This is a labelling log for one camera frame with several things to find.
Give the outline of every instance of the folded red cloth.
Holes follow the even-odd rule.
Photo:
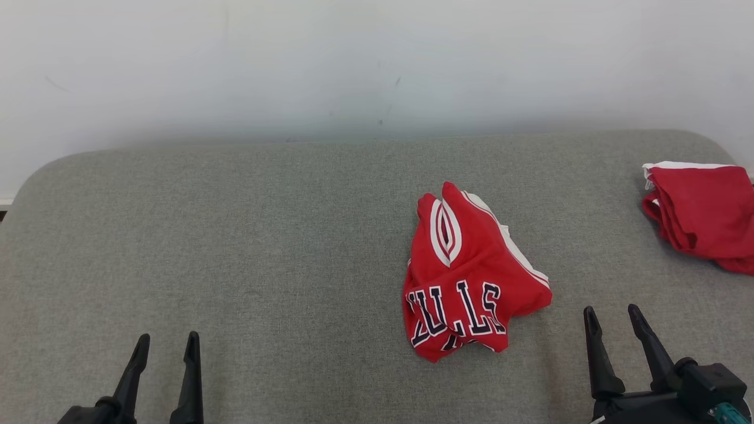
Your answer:
[[[644,211],[678,251],[754,275],[754,188],[742,167],[645,164]]]
[[[550,304],[547,276],[534,270],[489,207],[443,186],[443,199],[419,199],[419,224],[403,287],[406,333],[437,362],[466,343],[508,346],[510,317]]]

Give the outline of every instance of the robotic arm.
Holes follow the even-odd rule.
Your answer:
[[[650,392],[625,393],[615,376],[602,328],[591,306],[584,310],[589,377],[594,398],[592,423],[604,424],[749,424],[751,412],[743,396],[746,384],[723,364],[699,365],[691,358],[673,364],[657,335],[636,305],[628,306],[636,337],[642,342],[652,381]]]
[[[131,359],[113,396],[105,396],[93,407],[71,407],[58,424],[136,424],[133,411],[136,407],[136,392],[139,377],[146,367],[149,353],[149,335],[143,334],[133,349]],[[201,400],[201,357],[199,334],[188,335],[183,355],[186,369],[178,400],[178,407],[170,415],[170,424],[204,424],[204,408]]]

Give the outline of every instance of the gray cushion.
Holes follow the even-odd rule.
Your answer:
[[[674,359],[754,384],[754,279],[675,252],[641,165],[731,162],[679,131],[93,152],[34,174],[0,225],[0,422],[56,422],[152,335],[136,418],[167,422],[201,335],[207,422],[588,422],[582,310],[629,391],[651,379],[626,307]],[[510,348],[438,364],[403,329],[416,201],[445,180],[510,226],[553,305]]]

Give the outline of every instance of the white stripe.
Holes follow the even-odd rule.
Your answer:
[[[448,214],[445,212],[445,207],[441,207],[440,210],[443,212],[443,226],[445,227],[444,234],[448,238],[445,243],[445,252],[450,253],[450,247],[453,245],[453,231],[450,229],[450,222],[448,221]]]
[[[448,256],[448,246],[443,236],[442,228],[445,227],[445,220],[443,219],[443,205],[440,203],[440,208],[437,210],[437,216],[434,217],[434,225],[436,228],[437,241],[440,243],[440,249],[443,250],[443,254]]]
[[[430,219],[429,219],[429,238],[432,242],[432,248],[434,249],[434,254],[437,256],[437,259],[440,260],[445,266],[450,267],[450,259],[448,259],[448,256],[445,255],[445,252],[443,252],[443,249],[440,246],[440,241],[437,240],[437,214],[440,211],[440,201],[437,199],[434,199],[434,203],[432,203],[432,211],[430,212]]]
[[[718,167],[731,167],[736,165],[723,165],[723,164],[695,164],[694,162],[674,162],[674,161],[662,161],[656,164],[644,164],[644,178],[647,183],[644,185],[645,190],[654,189],[654,184],[649,180],[649,176],[652,175],[651,169],[653,167],[659,167],[663,169],[715,169]]]
[[[462,192],[464,195],[464,198],[471,203],[474,207],[481,210],[482,212],[487,213],[489,216],[492,217],[492,219],[495,220],[495,223],[498,224],[498,229],[500,230],[500,234],[503,237],[503,241],[505,242],[505,245],[508,247],[508,250],[510,251],[510,254],[513,255],[513,258],[521,265],[522,268],[524,268],[529,275],[531,275],[535,280],[539,281],[547,287],[550,288],[549,281],[550,279],[543,274],[542,272],[537,271],[534,269],[532,264],[529,262],[528,259],[523,255],[521,250],[516,246],[516,243],[513,242],[513,239],[510,238],[510,233],[508,232],[508,227],[500,224],[500,221],[498,221],[498,218],[495,216],[495,214],[492,213],[492,211],[489,209],[489,206],[477,195],[469,192]]]
[[[463,243],[463,237],[461,234],[461,225],[458,224],[458,220],[455,218],[455,212],[453,212],[453,209],[451,209],[448,202],[444,200],[443,200],[443,208],[448,218],[447,219],[448,226],[452,230],[452,234],[455,239],[455,245],[449,244],[448,246],[449,248],[450,246],[452,246],[452,248],[450,248],[450,251],[448,252],[448,259],[450,259],[450,262],[453,262],[455,258],[458,257],[458,254],[461,253],[461,245]]]

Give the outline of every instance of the basketball jersey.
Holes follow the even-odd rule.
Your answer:
[[[452,183],[442,199],[419,199],[417,214],[403,288],[412,346],[432,362],[468,343],[501,352],[511,317],[550,304],[547,276],[532,268],[482,199]]]
[[[678,251],[754,275],[754,189],[742,167],[664,161],[644,164],[644,211]]]

